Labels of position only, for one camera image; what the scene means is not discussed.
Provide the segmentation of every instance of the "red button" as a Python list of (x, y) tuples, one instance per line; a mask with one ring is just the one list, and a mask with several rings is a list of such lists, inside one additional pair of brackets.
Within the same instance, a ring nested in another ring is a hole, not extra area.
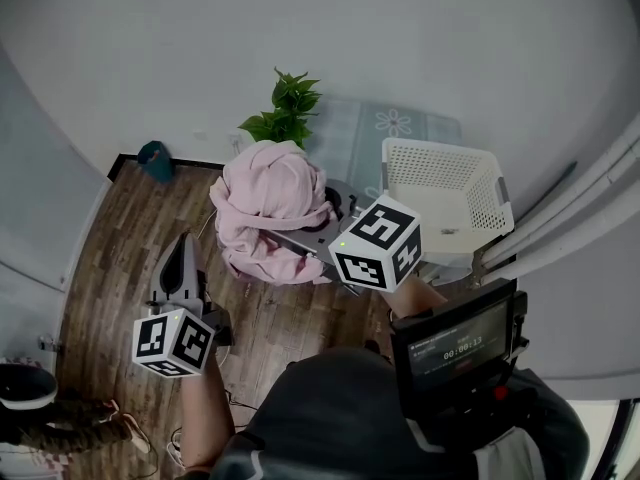
[(493, 389), (493, 396), (498, 401), (501, 401), (507, 398), (508, 394), (509, 394), (509, 389), (507, 388), (507, 386), (497, 386)]

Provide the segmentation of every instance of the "white pipe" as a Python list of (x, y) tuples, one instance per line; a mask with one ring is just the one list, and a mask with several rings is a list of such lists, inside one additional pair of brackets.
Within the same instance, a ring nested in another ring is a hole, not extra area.
[(482, 284), (487, 284), (500, 278), (515, 279), (549, 265), (597, 240), (639, 211), (640, 181), (636, 181), (582, 224), (522, 259), (487, 274), (482, 278)]
[(569, 220), (580, 210), (586, 208), (589, 204), (600, 197), (614, 182), (619, 180), (625, 172), (627, 172), (633, 165), (635, 165), (639, 158), (640, 140), (638, 140), (635, 145), (629, 151), (627, 151), (627, 154), (624, 155), (618, 161), (618, 163), (611, 168), (609, 172), (605, 173), (604, 176), (602, 176), (598, 181), (591, 185), (591, 187), (589, 187), (586, 192), (584, 192), (580, 197), (569, 204), (569, 206), (560, 211), (560, 213), (558, 213), (556, 216), (552, 217), (551, 220), (549, 220), (546, 224), (543, 224), (538, 229), (527, 235), (515, 246), (499, 254), (491, 261), (488, 261), (485, 266), (487, 268), (495, 267), (498, 263), (501, 263), (510, 256), (519, 253), (523, 249), (526, 249), (531, 244), (540, 240), (540, 238), (545, 236), (547, 233), (553, 231), (560, 224)]
[(591, 185), (609, 171), (622, 156), (634, 146), (640, 137), (640, 113), (631, 121), (631, 124), (622, 132), (622, 135), (616, 139), (605, 153), (582, 175), (567, 188), (560, 196), (552, 201), (545, 208), (540, 210), (529, 221), (525, 222), (521, 227), (507, 236), (504, 240), (498, 242), (491, 249), (486, 251), (482, 256), (483, 265), (498, 257), (498, 255), (513, 248), (529, 234), (533, 233), (543, 224), (547, 223), (558, 213), (564, 210), (576, 198), (584, 193)]

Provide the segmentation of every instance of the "person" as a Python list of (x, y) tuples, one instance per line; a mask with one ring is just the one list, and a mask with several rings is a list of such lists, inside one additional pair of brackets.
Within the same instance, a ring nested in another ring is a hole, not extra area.
[(95, 450), (121, 441), (132, 441), (143, 453), (151, 449), (136, 420), (122, 414), (115, 400), (56, 400), (28, 411), (12, 411), (0, 403), (0, 421), (0, 442), (52, 454)]
[[(416, 277), (382, 295), (399, 318), (445, 302)], [(402, 414), (393, 367), (371, 350), (330, 349), (290, 365), (237, 434), (209, 361), (205, 375), (182, 380), (181, 480), (578, 479), (588, 439), (575, 412), (531, 371), (514, 371), (507, 386), (535, 387), (544, 421), (534, 436), (520, 431), (520, 441), (492, 443), (506, 444), (484, 455), (490, 472), (482, 473), (479, 453), (420, 443)]]

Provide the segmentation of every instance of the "baseboard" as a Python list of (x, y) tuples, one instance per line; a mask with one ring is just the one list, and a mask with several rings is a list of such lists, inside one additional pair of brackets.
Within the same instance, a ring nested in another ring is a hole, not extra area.
[[(109, 169), (109, 174), (107, 174), (107, 178), (109, 178), (112, 182), (116, 181), (118, 177), (118, 173), (122, 169), (125, 161), (127, 160), (137, 160), (137, 155), (132, 155), (129, 153), (120, 153), (116, 161), (113, 162), (111, 169)], [(214, 171), (221, 171), (224, 167), (224, 164), (216, 164), (213, 162), (202, 162), (200, 160), (184, 160), (181, 158), (172, 158), (171, 163), (173, 165), (186, 165), (189, 167), (202, 167), (203, 169), (212, 169)]]

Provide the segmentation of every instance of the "potted plant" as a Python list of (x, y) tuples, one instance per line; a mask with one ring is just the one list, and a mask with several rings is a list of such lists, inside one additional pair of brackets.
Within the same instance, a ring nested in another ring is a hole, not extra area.
[(251, 116), (238, 128), (249, 132), (256, 142), (292, 140), (304, 149), (304, 139), (311, 136), (305, 118), (318, 115), (309, 111), (321, 96), (311, 90), (311, 87), (320, 80), (304, 80), (309, 73), (293, 77), (289, 73), (284, 74), (277, 68), (274, 69), (279, 80), (271, 95), (273, 112), (261, 112), (259, 116)]

